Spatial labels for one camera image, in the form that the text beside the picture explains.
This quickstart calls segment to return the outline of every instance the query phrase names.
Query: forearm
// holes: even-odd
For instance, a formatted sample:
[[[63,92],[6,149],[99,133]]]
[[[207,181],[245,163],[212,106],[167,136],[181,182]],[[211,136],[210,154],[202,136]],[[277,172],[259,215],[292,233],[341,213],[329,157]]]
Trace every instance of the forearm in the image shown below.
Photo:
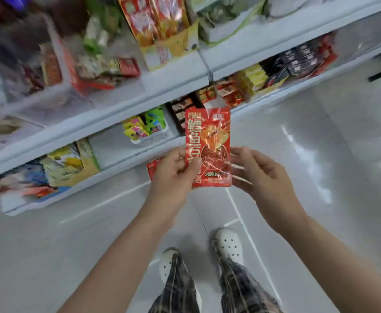
[[[139,213],[58,313],[125,312],[166,231]]]
[[[381,276],[312,218],[287,241],[343,313],[381,312]]]

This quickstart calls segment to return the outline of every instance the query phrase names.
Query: plaid pants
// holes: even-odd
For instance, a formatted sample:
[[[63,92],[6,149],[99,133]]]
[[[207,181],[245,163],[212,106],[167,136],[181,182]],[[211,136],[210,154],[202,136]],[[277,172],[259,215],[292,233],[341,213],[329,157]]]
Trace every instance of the plaid pants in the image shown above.
[[[282,313],[277,301],[245,267],[225,258],[217,240],[212,241],[212,246],[222,270],[220,284],[223,313]],[[149,313],[200,313],[195,284],[179,253],[173,256],[165,288]]]

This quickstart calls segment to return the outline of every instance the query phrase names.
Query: white shelf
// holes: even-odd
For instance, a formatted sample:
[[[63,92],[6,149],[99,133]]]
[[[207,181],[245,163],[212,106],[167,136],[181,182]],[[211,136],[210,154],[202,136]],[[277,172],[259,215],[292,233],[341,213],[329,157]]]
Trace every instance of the white shelf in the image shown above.
[[[276,92],[257,99],[251,103],[236,107],[232,111],[232,121],[237,120],[240,116],[246,113],[252,113],[260,108],[271,106],[279,101],[286,99],[288,96],[296,94],[302,90],[313,87],[322,81],[333,78],[337,75],[346,73],[357,66],[365,63],[371,58],[381,53],[381,48],[368,52],[350,62],[347,62],[337,68],[331,69],[322,75],[316,76],[311,79],[302,79],[298,82],[292,83],[286,87],[282,87]],[[173,121],[170,117],[167,118],[169,124],[169,135],[165,140],[159,141],[155,144],[148,145],[146,147],[137,147],[133,145],[128,138],[123,134],[123,130],[118,127],[113,127],[101,134],[97,134],[91,137],[89,140],[94,149],[94,153],[98,158],[98,162],[101,165],[102,171],[95,176],[77,184],[66,192],[63,192],[59,196],[51,198],[42,203],[31,203],[22,205],[20,207],[10,207],[12,200],[7,200],[7,210],[2,208],[2,211],[7,215],[17,215],[26,210],[40,209],[64,199],[71,194],[74,194],[80,190],[86,189],[89,186],[97,184],[105,179],[108,179],[117,173],[135,167],[144,162],[149,162],[152,159],[161,157],[164,153],[169,151],[173,147],[183,146],[185,144],[185,138],[180,137]]]
[[[154,72],[141,68],[140,78],[130,79],[115,90],[94,94],[91,99],[97,109],[49,126],[0,150],[0,173],[208,84],[209,71],[199,52]]]
[[[201,55],[215,81],[379,11],[381,0],[313,4],[274,22],[257,20]]]

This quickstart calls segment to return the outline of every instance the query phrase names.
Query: bottom shelf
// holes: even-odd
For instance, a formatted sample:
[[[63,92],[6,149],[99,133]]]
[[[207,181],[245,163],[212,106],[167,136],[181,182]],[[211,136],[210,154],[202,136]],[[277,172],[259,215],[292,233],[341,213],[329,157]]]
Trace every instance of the bottom shelf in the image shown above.
[[[379,54],[381,54],[381,47],[319,76],[296,81],[285,87],[281,87],[267,96],[251,101],[248,104],[240,105],[232,110],[231,119],[233,121],[237,120],[240,116],[248,112],[252,113],[260,108],[274,105],[291,95],[318,85],[325,80],[347,73]],[[44,208],[47,205],[62,200],[122,171],[159,158],[173,147],[183,146],[185,144],[185,138],[179,135],[172,118],[166,116],[166,119],[169,126],[167,136],[143,147],[132,144],[129,138],[123,134],[123,129],[120,126],[113,126],[110,129],[89,137],[95,156],[101,166],[100,173],[44,202],[24,202],[21,201],[21,197],[16,198],[16,194],[7,193],[0,197],[1,211],[7,215],[14,216],[23,211]]]

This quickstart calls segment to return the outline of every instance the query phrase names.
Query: floor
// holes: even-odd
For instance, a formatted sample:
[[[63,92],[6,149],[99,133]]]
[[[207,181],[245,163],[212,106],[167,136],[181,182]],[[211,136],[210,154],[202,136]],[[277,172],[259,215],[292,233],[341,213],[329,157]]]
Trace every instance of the floor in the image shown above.
[[[232,144],[282,163],[305,210],[381,273],[381,70],[362,68],[232,123]],[[144,202],[141,165],[44,210],[0,214],[0,313],[55,312]],[[227,226],[242,240],[251,274],[286,312],[337,312],[288,244],[235,187],[198,189],[150,263],[129,312],[146,312],[162,290],[158,257],[175,246],[203,297],[221,312],[209,237]]]

